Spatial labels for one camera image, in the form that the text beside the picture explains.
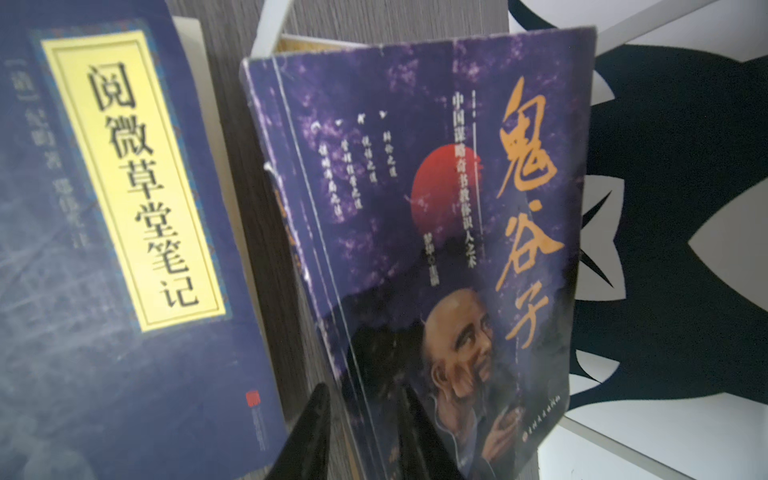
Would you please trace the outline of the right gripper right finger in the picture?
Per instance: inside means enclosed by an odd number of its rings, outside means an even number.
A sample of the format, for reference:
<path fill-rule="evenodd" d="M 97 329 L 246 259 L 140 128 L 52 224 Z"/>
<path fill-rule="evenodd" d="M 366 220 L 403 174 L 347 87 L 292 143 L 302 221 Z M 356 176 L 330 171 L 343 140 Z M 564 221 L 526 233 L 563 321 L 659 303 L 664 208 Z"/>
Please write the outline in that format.
<path fill-rule="evenodd" d="M 403 479 L 463 479 L 410 385 L 398 391 L 397 424 Z"/>

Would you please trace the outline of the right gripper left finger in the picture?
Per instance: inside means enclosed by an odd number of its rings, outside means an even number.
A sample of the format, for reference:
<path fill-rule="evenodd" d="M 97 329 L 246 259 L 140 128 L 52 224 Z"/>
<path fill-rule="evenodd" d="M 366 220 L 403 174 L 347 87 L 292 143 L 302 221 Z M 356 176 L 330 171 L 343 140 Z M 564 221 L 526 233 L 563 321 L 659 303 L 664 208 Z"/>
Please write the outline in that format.
<path fill-rule="evenodd" d="M 318 383 L 265 479 L 326 480 L 330 440 L 330 389 Z"/>

